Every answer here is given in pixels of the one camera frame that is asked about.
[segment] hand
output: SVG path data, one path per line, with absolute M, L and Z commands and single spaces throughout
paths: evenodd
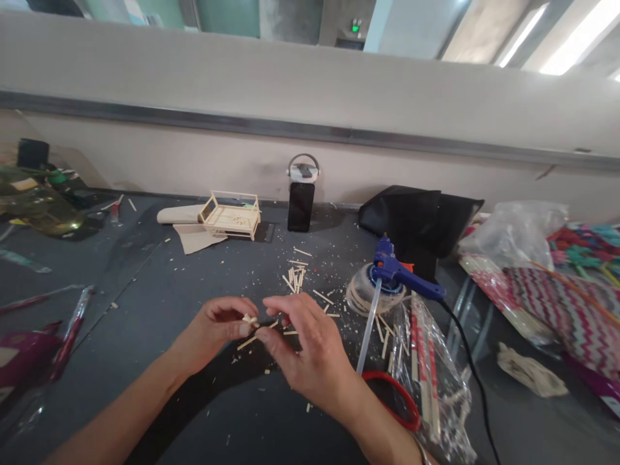
M 224 343 L 247 337 L 252 332 L 252 326 L 242 321 L 245 313 L 258 317 L 258 309 L 246 297 L 209 300 L 167 353 L 187 376 L 196 374 L 216 356 Z
M 256 332 L 286 381 L 337 421 L 350 423 L 367 387 L 349 363 L 332 318 L 305 293 L 268 297 L 263 304 L 270 316 L 283 313 L 283 326 L 292 323 L 299 333 L 303 350 L 297 354 L 274 329 L 262 327 Z

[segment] forearm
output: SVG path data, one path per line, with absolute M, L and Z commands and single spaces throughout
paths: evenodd
M 122 464 L 187 377 L 164 353 L 113 403 L 60 446 L 45 465 Z
M 355 384 L 356 409 L 349 407 L 337 420 L 349 430 L 372 465 L 419 465 L 417 443 L 381 404 L 366 383 Z

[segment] paper sheet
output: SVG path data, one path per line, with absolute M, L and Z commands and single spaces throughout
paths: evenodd
M 175 224 L 172 227 L 179 234 L 185 255 L 227 239 L 225 236 L 214 237 L 202 224 Z

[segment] blue glue gun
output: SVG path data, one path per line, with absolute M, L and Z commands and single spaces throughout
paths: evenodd
M 373 279 L 383 279 L 384 283 L 399 282 L 424 298 L 443 300 L 446 290 L 439 284 L 430 283 L 406 269 L 394 255 L 394 245 L 384 236 L 375 249 Z

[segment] fingernail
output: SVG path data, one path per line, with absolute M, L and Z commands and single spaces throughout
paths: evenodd
M 267 342 L 269 340 L 269 332 L 268 331 L 257 331 L 256 337 L 260 342 Z
M 251 331 L 252 331 L 252 325 L 248 323 L 244 323 L 239 327 L 239 334 L 242 335 L 243 337 L 249 336 Z

